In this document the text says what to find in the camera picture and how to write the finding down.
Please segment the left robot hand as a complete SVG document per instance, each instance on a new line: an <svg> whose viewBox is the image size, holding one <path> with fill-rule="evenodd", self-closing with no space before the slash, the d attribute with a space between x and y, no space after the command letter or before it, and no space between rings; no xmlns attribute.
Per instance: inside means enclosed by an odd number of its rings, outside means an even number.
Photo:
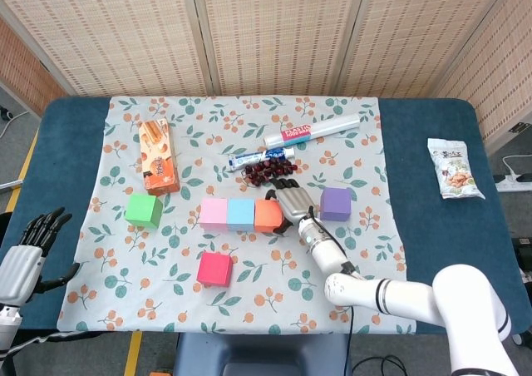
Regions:
<svg viewBox="0 0 532 376"><path fill-rule="evenodd" d="M0 304L22 307L35 294L67 284L78 272L75 262L66 273L54 280L42 278L44 266L58 232L71 219L60 207L31 220L16 245L9 248L0 263Z"/></svg>

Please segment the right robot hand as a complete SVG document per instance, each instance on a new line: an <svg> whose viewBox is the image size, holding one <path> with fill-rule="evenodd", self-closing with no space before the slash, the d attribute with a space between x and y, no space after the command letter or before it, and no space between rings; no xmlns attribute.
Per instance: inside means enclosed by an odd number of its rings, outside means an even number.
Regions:
<svg viewBox="0 0 532 376"><path fill-rule="evenodd" d="M272 178L269 182L273 189L268 190L265 199L276 200L283 213L283 220L273 233L283 235L288 228L298 228L300 221L309 217L309 208L314 208L315 202L294 179Z"/></svg>

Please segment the orange foam cube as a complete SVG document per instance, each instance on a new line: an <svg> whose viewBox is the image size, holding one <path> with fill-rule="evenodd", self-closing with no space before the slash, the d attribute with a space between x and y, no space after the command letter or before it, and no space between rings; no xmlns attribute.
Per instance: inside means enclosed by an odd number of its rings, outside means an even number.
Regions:
<svg viewBox="0 0 532 376"><path fill-rule="evenodd" d="M273 233L283 223L283 212L276 200L256 200L254 203L254 230Z"/></svg>

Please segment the purple foam cube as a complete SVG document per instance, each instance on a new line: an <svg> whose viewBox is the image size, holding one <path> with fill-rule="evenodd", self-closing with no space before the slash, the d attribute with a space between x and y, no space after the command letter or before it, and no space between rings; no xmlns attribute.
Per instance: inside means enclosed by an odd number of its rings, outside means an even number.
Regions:
<svg viewBox="0 0 532 376"><path fill-rule="evenodd" d="M352 213L350 190L325 187L320 197L319 207L321 220L347 221Z"/></svg>

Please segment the light blue foam cube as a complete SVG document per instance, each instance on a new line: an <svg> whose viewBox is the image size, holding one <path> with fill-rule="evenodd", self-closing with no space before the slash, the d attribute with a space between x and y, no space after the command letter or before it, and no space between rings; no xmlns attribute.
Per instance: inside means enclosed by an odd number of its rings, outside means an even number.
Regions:
<svg viewBox="0 0 532 376"><path fill-rule="evenodd" d="M230 231L253 231L254 200L234 198L229 199L227 226Z"/></svg>

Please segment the pink foam cube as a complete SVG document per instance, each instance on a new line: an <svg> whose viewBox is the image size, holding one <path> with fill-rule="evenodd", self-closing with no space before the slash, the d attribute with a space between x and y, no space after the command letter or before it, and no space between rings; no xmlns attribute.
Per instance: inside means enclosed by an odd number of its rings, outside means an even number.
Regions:
<svg viewBox="0 0 532 376"><path fill-rule="evenodd" d="M201 202L199 225L205 231L224 231L227 226L228 200L204 198Z"/></svg>

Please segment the green foam cube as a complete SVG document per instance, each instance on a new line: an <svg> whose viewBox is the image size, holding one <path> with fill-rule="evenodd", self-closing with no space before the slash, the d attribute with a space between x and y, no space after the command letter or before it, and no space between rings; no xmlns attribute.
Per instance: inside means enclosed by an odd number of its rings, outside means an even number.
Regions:
<svg viewBox="0 0 532 376"><path fill-rule="evenodd" d="M133 226L157 229L163 203L154 195L133 194L126 207L125 219Z"/></svg>

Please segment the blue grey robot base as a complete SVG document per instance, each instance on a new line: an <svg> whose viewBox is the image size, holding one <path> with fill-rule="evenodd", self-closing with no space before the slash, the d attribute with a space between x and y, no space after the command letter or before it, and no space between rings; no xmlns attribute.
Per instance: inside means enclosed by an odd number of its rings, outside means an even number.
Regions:
<svg viewBox="0 0 532 376"><path fill-rule="evenodd" d="M193 334L178 338L173 376L351 376L346 334Z"/></svg>

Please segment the dark red grape bunch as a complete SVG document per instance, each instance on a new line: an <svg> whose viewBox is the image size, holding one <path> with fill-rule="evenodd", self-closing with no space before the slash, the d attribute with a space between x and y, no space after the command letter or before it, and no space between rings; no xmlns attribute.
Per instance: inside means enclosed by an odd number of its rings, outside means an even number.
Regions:
<svg viewBox="0 0 532 376"><path fill-rule="evenodd" d="M243 180L252 186L262 186L273 179L292 175L298 166L285 158L273 158L260 161L254 165L246 165L242 171Z"/></svg>

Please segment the white blue toothpaste tube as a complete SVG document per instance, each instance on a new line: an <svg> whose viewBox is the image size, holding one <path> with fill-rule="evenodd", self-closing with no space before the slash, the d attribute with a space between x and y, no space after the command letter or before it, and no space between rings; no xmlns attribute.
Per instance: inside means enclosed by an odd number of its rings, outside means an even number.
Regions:
<svg viewBox="0 0 532 376"><path fill-rule="evenodd" d="M293 148L274 148L266 151L258 151L255 153L241 154L237 156L230 156L228 158L229 169L231 171L241 170L246 166L252 166L261 161L290 160L295 157L295 150Z"/></svg>

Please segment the plastic food wrap roll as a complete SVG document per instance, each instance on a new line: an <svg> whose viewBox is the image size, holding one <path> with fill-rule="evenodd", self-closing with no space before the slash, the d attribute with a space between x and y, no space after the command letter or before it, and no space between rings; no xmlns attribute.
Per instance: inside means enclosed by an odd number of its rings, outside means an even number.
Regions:
<svg viewBox="0 0 532 376"><path fill-rule="evenodd" d="M360 117L357 114L334 117L313 124L304 124L288 128L276 134L266 135L264 137L264 144L268 149L295 146L299 143L311 141L319 137L330 136L342 131L349 131L357 128L359 124Z"/></svg>

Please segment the red foam cube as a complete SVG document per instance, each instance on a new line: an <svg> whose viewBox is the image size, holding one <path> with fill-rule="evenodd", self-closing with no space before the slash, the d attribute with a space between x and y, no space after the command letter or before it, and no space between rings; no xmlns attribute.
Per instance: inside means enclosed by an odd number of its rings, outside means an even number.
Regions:
<svg viewBox="0 0 532 376"><path fill-rule="evenodd" d="M200 258L196 280L202 285L228 287L233 264L229 255L204 252Z"/></svg>

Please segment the orange biscuit box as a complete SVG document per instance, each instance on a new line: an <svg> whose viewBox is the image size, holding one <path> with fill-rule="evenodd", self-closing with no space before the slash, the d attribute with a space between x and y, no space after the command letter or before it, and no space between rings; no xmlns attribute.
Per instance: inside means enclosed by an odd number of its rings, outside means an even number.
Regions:
<svg viewBox="0 0 532 376"><path fill-rule="evenodd" d="M141 172L150 195L175 193L180 181L170 124L165 117L139 127Z"/></svg>

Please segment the nut snack bag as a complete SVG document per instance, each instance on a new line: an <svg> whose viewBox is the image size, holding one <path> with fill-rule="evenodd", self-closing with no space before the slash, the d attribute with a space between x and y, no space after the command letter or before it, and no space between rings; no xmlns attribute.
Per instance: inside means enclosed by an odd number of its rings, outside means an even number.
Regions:
<svg viewBox="0 0 532 376"><path fill-rule="evenodd" d="M427 149L435 167L440 194L444 200L485 199L472 175L465 142L428 138Z"/></svg>

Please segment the white power strip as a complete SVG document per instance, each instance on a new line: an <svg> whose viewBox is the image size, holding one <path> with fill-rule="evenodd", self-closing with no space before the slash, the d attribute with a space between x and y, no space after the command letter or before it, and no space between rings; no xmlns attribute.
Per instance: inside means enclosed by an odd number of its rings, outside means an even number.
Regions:
<svg viewBox="0 0 532 376"><path fill-rule="evenodd" d="M517 181L512 175L493 175L499 193L531 192L532 181Z"/></svg>

